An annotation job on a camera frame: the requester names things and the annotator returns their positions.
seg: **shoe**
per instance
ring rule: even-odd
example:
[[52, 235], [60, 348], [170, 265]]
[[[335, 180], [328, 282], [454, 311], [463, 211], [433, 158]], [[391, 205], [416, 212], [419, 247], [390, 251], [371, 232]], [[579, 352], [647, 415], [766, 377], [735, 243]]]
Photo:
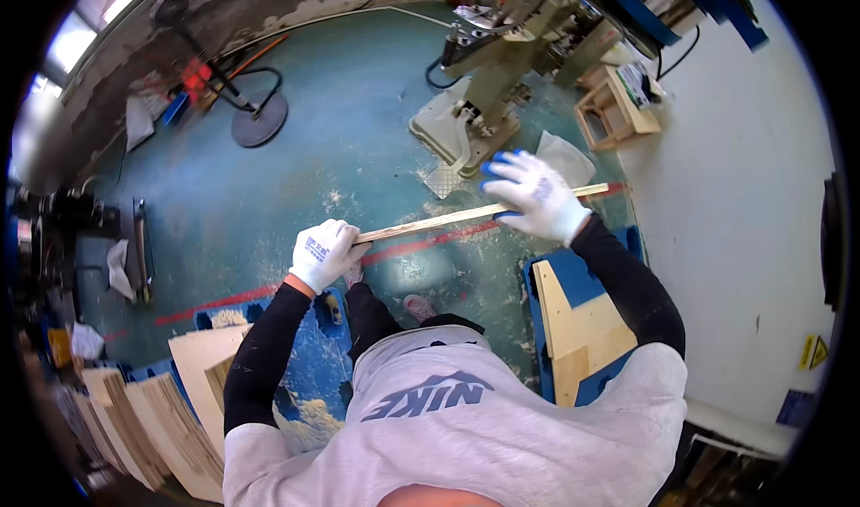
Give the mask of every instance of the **shoe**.
[[403, 307], [406, 308], [414, 318], [418, 319], [419, 324], [427, 319], [432, 319], [437, 315], [436, 310], [433, 308], [433, 304], [430, 303], [430, 300], [418, 295], [408, 295], [403, 298]]
[[343, 281], [347, 283], [347, 290], [352, 288], [353, 285], [357, 284], [364, 278], [365, 271], [361, 268], [361, 259], [356, 261], [354, 265], [347, 268], [347, 271], [343, 272]]

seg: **person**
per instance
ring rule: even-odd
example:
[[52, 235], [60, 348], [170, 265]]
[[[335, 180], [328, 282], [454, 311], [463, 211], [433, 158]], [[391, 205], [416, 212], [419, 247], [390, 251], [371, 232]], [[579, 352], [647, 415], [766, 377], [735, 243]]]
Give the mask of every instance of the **person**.
[[[562, 408], [524, 386], [484, 329], [408, 296], [403, 330], [361, 281], [359, 229], [298, 234], [292, 267], [248, 332], [224, 386], [226, 505], [646, 505], [672, 470], [686, 413], [684, 326], [657, 278], [526, 152], [485, 164], [481, 189], [520, 209], [498, 221], [573, 248], [638, 346], [590, 405]], [[311, 299], [350, 287], [353, 398], [343, 429], [293, 453], [272, 399]]]

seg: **black sleeve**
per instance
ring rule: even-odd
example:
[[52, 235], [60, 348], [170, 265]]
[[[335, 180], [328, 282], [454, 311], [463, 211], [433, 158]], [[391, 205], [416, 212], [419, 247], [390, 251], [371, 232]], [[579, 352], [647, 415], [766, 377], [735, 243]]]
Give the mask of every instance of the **black sleeve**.
[[684, 322], [663, 285], [592, 214], [570, 245], [585, 259], [639, 346], [665, 343], [684, 357]]
[[272, 400], [310, 298], [283, 284], [248, 331], [224, 384], [224, 435], [246, 423], [276, 426]]

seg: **fan base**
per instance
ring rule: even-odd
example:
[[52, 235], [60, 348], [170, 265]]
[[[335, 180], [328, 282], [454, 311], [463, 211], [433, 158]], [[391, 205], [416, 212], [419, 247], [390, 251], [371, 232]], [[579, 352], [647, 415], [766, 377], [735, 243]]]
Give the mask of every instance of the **fan base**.
[[[248, 100], [254, 104], [263, 102], [268, 90], [254, 93]], [[278, 133], [290, 111], [289, 104], [280, 93], [274, 93], [256, 118], [248, 112], [233, 115], [233, 139], [242, 147], [260, 147]]]

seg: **white work glove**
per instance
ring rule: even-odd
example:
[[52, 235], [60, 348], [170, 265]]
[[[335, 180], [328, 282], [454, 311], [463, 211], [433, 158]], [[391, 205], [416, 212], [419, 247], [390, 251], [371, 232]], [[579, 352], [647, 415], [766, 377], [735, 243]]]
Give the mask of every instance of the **white work glove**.
[[321, 294], [373, 245], [368, 242], [353, 247], [359, 233], [359, 228], [343, 220], [327, 220], [305, 229], [296, 236], [290, 273]]
[[481, 171], [500, 180], [489, 180], [481, 189], [519, 212], [506, 211], [494, 216], [499, 223], [570, 247], [591, 209], [570, 191], [556, 170], [522, 149], [515, 153], [496, 153]]

